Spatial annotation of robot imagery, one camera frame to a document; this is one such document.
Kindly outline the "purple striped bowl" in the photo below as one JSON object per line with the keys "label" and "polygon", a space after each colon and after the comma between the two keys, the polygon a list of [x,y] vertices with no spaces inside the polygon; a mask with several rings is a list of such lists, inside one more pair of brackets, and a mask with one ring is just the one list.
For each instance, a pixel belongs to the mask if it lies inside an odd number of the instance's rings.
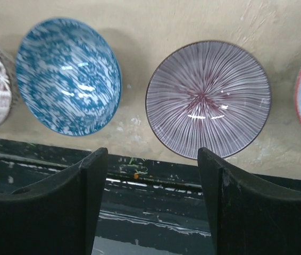
{"label": "purple striped bowl", "polygon": [[158,65],[145,110],[156,138],[175,154],[195,160],[205,147],[227,158],[258,137],[271,101],[267,73],[251,53],[230,42],[203,40]]}

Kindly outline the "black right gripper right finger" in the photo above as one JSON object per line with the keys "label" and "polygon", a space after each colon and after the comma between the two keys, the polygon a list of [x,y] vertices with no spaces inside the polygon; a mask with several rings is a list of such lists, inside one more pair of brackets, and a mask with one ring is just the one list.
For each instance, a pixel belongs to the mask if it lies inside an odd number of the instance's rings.
{"label": "black right gripper right finger", "polygon": [[215,254],[301,254],[301,191],[207,148],[198,150],[197,161]]}

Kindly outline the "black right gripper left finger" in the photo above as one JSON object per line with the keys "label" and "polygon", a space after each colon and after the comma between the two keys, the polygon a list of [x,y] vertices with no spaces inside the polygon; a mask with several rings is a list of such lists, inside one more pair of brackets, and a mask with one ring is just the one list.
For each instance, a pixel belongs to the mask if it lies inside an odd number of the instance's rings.
{"label": "black right gripper left finger", "polygon": [[108,151],[34,184],[0,194],[0,254],[91,254]]}

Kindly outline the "blue floral pattern bowl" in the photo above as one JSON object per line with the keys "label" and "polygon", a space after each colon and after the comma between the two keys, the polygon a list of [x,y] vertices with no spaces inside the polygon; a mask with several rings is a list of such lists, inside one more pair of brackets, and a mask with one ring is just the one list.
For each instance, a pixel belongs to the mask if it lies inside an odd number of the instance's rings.
{"label": "blue floral pattern bowl", "polygon": [[122,76],[106,40],[89,25],[50,18],[21,40],[18,89],[35,118],[52,131],[80,137],[106,126],[122,95]]}

